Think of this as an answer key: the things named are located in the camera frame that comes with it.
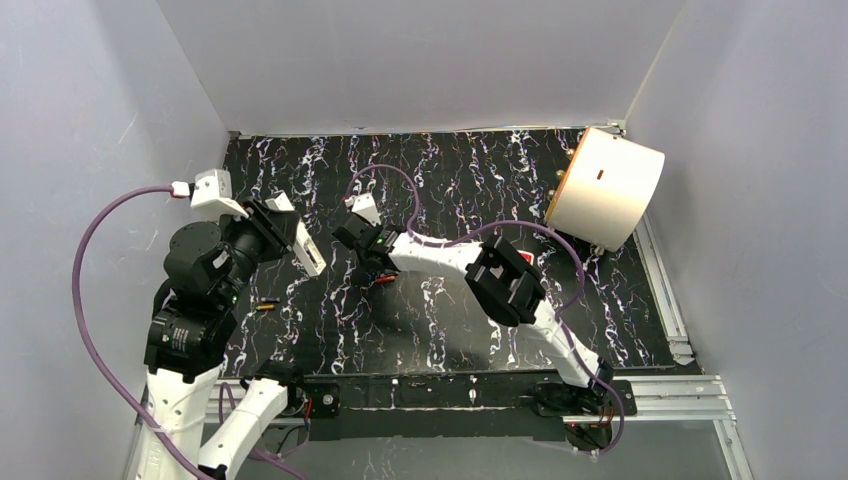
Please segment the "long white remote control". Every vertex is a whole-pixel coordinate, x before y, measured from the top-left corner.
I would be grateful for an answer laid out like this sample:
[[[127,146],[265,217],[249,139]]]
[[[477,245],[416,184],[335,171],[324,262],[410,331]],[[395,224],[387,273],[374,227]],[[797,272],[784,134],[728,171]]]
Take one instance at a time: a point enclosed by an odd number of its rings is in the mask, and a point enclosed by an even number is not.
[[[297,225],[293,251],[299,264],[309,277],[315,278],[319,276],[326,268],[326,261],[302,220]]]

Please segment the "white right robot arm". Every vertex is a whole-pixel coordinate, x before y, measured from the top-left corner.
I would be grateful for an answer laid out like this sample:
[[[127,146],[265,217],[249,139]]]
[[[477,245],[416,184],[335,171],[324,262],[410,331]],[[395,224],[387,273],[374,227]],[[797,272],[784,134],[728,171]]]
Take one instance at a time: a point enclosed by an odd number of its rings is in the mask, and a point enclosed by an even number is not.
[[[463,279],[486,316],[524,331],[565,384],[598,394],[611,385],[611,366],[558,319],[541,271],[503,237],[490,234],[484,241],[451,243],[396,225],[371,224],[357,215],[333,236],[369,271]]]

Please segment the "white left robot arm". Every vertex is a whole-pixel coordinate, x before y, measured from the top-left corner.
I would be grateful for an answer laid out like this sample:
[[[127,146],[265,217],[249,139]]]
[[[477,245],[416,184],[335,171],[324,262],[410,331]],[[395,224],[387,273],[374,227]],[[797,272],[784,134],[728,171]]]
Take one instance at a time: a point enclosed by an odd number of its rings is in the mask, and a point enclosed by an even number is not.
[[[158,426],[144,441],[140,479],[191,476],[167,458],[161,433],[203,474],[232,479],[271,420],[307,402],[302,371],[267,360],[242,384],[246,395],[220,429],[201,442],[209,397],[237,325],[235,305],[261,264],[292,251],[300,222],[283,193],[240,205],[246,218],[194,222],[170,239],[164,285],[173,295],[152,316],[144,356],[146,409]]]

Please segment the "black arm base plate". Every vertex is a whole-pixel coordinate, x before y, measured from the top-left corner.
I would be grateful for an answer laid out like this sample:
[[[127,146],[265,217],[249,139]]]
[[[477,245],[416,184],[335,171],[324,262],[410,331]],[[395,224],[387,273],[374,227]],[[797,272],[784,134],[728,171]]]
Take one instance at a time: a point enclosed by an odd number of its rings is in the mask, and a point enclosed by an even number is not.
[[[378,438],[530,437],[562,441],[571,428],[606,440],[621,418],[638,412],[623,379],[607,392],[583,393],[553,370],[441,374],[309,375],[314,441]]]

